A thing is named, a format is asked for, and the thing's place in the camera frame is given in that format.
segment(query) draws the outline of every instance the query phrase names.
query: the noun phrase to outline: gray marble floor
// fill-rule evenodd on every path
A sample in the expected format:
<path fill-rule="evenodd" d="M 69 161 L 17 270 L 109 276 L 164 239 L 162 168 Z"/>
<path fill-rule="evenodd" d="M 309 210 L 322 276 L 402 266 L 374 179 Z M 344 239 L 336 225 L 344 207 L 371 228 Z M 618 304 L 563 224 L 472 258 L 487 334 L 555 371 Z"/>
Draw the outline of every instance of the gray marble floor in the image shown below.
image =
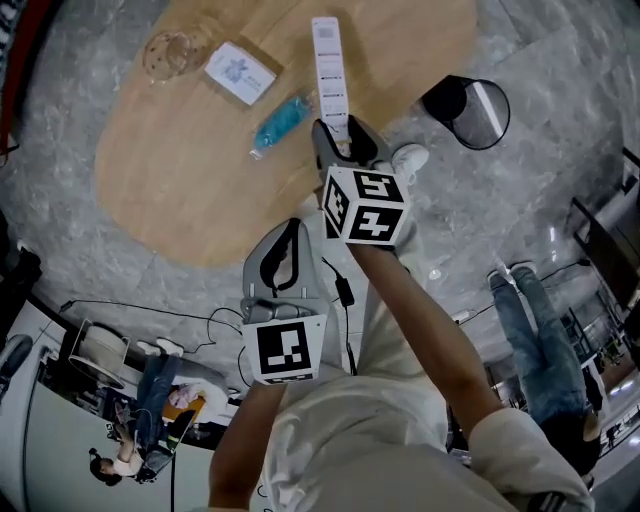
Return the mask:
<path fill-rule="evenodd" d="M 36 291 L 54 308 L 73 298 L 197 315 L 238 305 L 240 263 L 198 269 L 167 261 L 130 239 L 96 204 L 99 135 L 166 3 L 67 0 L 40 53 L 16 134 L 22 148 L 0 171 L 0 207 L 12 235 L 42 257 Z M 431 152 L 411 194 L 430 273 L 426 287 L 451 314 L 491 303 L 485 277 L 497 262 L 533 259 L 546 275 L 574 261 L 571 197 L 597 207 L 620 183 L 623 143 L 640 153 L 634 0 L 478 0 L 478 11 L 477 49 L 460 73 L 504 88 L 512 119 L 503 141 L 469 151 L 417 106 L 385 133 L 394 147 L 419 142 Z M 309 224 L 318 245 L 317 216 Z M 357 344 L 366 281 L 343 247 L 318 248 L 351 281 Z M 323 275 L 332 287 L 330 271 Z M 588 269 L 573 268 L 545 284 L 562 309 L 585 300 L 597 282 Z M 65 314 L 147 340 L 165 336 L 191 348 L 207 340 L 203 321 L 114 306 L 77 305 Z M 485 360 L 509 353 L 494 310 L 464 328 Z M 237 385 L 241 340 L 224 326 L 212 325 L 211 335 L 218 344 L 193 357 Z"/>

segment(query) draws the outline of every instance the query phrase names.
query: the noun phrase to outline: jeans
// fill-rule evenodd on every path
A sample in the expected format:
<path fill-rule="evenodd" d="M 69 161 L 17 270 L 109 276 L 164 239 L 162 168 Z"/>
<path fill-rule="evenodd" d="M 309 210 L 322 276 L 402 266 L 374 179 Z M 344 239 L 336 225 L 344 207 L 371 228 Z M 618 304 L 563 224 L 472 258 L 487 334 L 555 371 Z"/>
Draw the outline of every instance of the jeans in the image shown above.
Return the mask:
<path fill-rule="evenodd" d="M 162 436 L 162 409 L 181 364 L 182 360 L 176 356 L 152 356 L 147 359 L 142 380 L 138 384 L 140 411 L 135 426 L 136 442 L 144 450 L 155 445 Z"/>
<path fill-rule="evenodd" d="M 492 276 L 489 285 L 502 329 L 513 347 L 529 414 L 538 425 L 558 414 L 583 415 L 584 378 L 560 318 L 531 269 L 520 267 L 511 275 L 533 311 L 537 336 L 514 287 L 500 275 Z"/>

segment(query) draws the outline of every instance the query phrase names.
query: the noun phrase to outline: black cable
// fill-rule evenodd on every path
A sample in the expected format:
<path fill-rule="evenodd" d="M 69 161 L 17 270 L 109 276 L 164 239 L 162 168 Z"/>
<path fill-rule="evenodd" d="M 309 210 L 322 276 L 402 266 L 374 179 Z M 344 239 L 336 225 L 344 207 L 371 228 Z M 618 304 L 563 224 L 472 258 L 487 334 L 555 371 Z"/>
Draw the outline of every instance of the black cable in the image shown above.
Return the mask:
<path fill-rule="evenodd" d="M 176 452 L 173 452 L 171 460 L 171 512 L 175 512 L 176 506 Z"/>
<path fill-rule="evenodd" d="M 346 317 L 346 336 L 345 344 L 347 345 L 347 356 L 349 357 L 349 367 L 351 368 L 351 375 L 358 375 L 358 368 L 356 367 L 356 358 L 353 356 L 353 350 L 351 350 L 351 343 L 349 342 L 349 311 L 344 308 L 344 314 Z"/>
<path fill-rule="evenodd" d="M 193 318 L 194 320 L 204 320 L 205 322 L 207 322 L 207 337 L 209 338 L 209 342 L 210 343 L 204 343 L 204 344 L 200 345 L 198 348 L 200 348 L 203 345 L 215 345 L 216 344 L 216 341 L 211 338 L 211 331 L 209 330 L 209 323 L 210 322 L 213 322 L 215 324 L 220 324 L 220 325 L 226 325 L 227 327 L 230 327 L 231 329 L 233 329 L 234 331 L 236 331 L 238 334 L 240 334 L 242 336 L 242 331 L 240 329 L 238 329 L 238 327 L 235 326 L 234 324 L 229 323 L 229 322 L 225 322 L 223 320 L 215 320 L 213 318 L 213 315 L 215 315 L 218 311 L 230 311 L 231 313 L 234 313 L 234 314 L 238 315 L 241 319 L 244 320 L 244 317 L 242 316 L 241 313 L 235 311 L 234 309 L 226 308 L 226 307 L 216 308 L 216 309 L 213 310 L 211 315 L 206 317 L 206 316 L 199 316 L 199 315 L 191 315 L 189 313 L 178 313 L 176 311 L 170 311 L 170 310 L 167 310 L 167 309 L 156 309 L 156 308 L 150 308 L 148 306 L 139 306 L 138 304 L 130 304 L 130 303 L 127 303 L 127 302 L 116 302 L 116 301 L 111 301 L 111 300 L 75 299 L 75 300 L 70 300 L 70 301 L 65 302 L 60 307 L 60 313 L 64 313 L 65 311 L 69 310 L 76 303 L 82 303 L 82 304 L 106 304 L 106 305 L 113 305 L 113 306 L 124 306 L 124 307 L 127 307 L 127 308 L 142 309 L 142 310 L 145 310 L 145 311 L 153 311 L 154 313 L 162 313 L 162 314 L 165 314 L 165 315 L 178 316 L 178 317 L 182 317 L 182 318 Z"/>
<path fill-rule="evenodd" d="M 331 263 L 329 263 L 324 256 L 322 257 L 322 263 L 324 263 L 331 270 L 333 270 L 335 272 L 335 274 L 336 274 L 336 277 L 342 277 L 342 274 L 340 272 L 338 272 L 338 269 L 336 267 L 334 267 Z"/>
<path fill-rule="evenodd" d="M 246 345 L 244 347 L 242 347 L 240 349 L 240 352 L 238 353 L 238 373 L 240 374 L 240 378 L 242 379 L 242 382 L 244 382 L 245 386 L 250 388 L 251 385 L 246 380 L 244 380 L 244 375 L 242 375 L 242 368 L 240 367 L 240 357 L 242 357 L 242 353 L 244 352 L 245 348 L 247 348 Z"/>
<path fill-rule="evenodd" d="M 578 261 L 574 261 L 573 263 L 569 263 L 568 265 L 565 265 L 564 267 L 560 267 L 560 268 L 554 270 L 548 276 L 545 276 L 542 279 L 540 279 L 540 282 L 546 281 L 547 279 L 555 276 L 558 272 L 562 272 L 563 270 L 567 270 L 567 269 L 569 269 L 571 267 L 575 267 L 576 265 L 580 265 L 581 267 L 588 267 L 588 266 L 591 265 L 591 262 L 589 260 L 587 260 L 587 259 L 581 258 Z M 545 290 L 548 290 L 549 288 L 552 288 L 552 287 L 556 287 L 556 286 L 558 286 L 558 284 L 553 285 L 553 286 L 549 286 L 549 287 L 545 287 Z M 495 303 L 492 302 L 488 306 L 482 308 L 480 311 L 475 311 L 474 309 L 469 310 L 469 311 L 473 311 L 475 313 L 475 315 L 473 315 L 471 318 L 467 318 L 466 320 L 463 320 L 458 325 L 464 325 L 467 322 L 471 322 L 471 320 L 473 320 L 474 318 L 477 318 L 482 313 L 485 313 L 486 311 L 489 311 L 491 308 L 494 308 L 495 306 L 496 306 Z"/>

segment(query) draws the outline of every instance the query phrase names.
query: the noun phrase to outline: wooden table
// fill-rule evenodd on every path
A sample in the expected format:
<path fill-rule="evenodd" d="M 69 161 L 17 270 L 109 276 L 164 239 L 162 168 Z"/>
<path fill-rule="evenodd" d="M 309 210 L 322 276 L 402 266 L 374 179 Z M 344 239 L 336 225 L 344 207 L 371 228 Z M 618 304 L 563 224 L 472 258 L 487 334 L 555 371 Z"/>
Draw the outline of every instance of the wooden table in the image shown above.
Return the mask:
<path fill-rule="evenodd" d="M 351 112 L 381 130 L 469 56 L 473 0 L 174 0 L 152 35 L 194 24 L 260 52 L 278 79 L 253 107 L 203 71 L 152 84 L 141 50 L 96 155 L 101 205 L 167 258 L 244 258 L 318 186 L 311 121 L 260 161 L 253 131 L 300 89 L 315 89 L 311 18 L 340 20 Z"/>

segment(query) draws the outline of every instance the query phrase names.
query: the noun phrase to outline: white card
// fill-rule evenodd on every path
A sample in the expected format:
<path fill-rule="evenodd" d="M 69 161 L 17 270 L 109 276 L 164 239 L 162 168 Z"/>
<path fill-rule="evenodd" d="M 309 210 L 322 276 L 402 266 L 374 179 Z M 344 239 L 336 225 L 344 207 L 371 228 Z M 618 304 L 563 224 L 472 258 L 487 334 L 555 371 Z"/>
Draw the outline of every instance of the white card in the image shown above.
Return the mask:
<path fill-rule="evenodd" d="M 349 99 L 342 61 L 340 25 L 337 18 L 313 18 L 313 47 L 320 113 L 336 143 L 349 140 Z"/>
<path fill-rule="evenodd" d="M 253 105 L 276 79 L 269 68 L 232 43 L 213 52 L 205 71 L 247 105 Z"/>

